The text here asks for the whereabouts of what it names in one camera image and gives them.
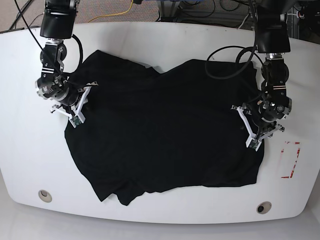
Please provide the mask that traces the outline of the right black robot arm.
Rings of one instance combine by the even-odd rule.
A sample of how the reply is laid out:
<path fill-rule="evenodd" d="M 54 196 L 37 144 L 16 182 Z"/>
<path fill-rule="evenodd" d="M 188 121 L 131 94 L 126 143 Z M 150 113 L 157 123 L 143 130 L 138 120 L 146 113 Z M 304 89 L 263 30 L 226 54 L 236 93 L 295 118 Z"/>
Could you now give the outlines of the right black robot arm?
<path fill-rule="evenodd" d="M 73 34 L 77 16 L 78 0 L 47 0 L 40 28 L 40 36 L 46 38 L 41 49 L 42 70 L 35 82 L 37 95 L 45 100 L 54 100 L 51 113 L 58 112 L 68 117 L 73 127 L 86 120 L 82 113 L 88 94 L 97 82 L 86 84 L 69 80 L 70 74 L 64 72 L 64 59 L 67 56 L 66 39 L 74 39 L 79 47 L 79 64 L 83 63 L 83 47 L 79 38 Z"/>

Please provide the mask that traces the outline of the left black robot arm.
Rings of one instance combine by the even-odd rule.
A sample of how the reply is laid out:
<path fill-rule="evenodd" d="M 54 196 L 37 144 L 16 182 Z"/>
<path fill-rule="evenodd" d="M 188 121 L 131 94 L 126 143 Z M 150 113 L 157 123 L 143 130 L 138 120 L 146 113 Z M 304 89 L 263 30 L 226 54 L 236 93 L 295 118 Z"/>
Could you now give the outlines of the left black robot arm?
<path fill-rule="evenodd" d="M 259 94 L 243 103 L 233 105 L 232 110 L 238 112 L 248 132 L 246 147 L 257 151 L 265 138 L 274 132 L 285 129 L 277 120 L 285 119 L 292 111 L 292 99 L 287 96 L 286 82 L 289 79 L 289 68 L 285 64 L 283 54 L 290 52 L 290 41 L 287 32 L 287 11 L 294 1 L 263 0 L 254 4 L 248 1 L 249 10 L 254 23 L 254 43 L 250 47 L 242 47 L 235 60 L 236 71 L 227 76 L 215 76 L 209 71 L 209 61 L 205 62 L 205 72 L 214 80 L 227 80 L 238 76 L 249 65 L 249 61 L 239 66 L 241 57 L 249 52 L 250 58 L 258 54 L 265 55 L 261 65 L 261 83 Z"/>

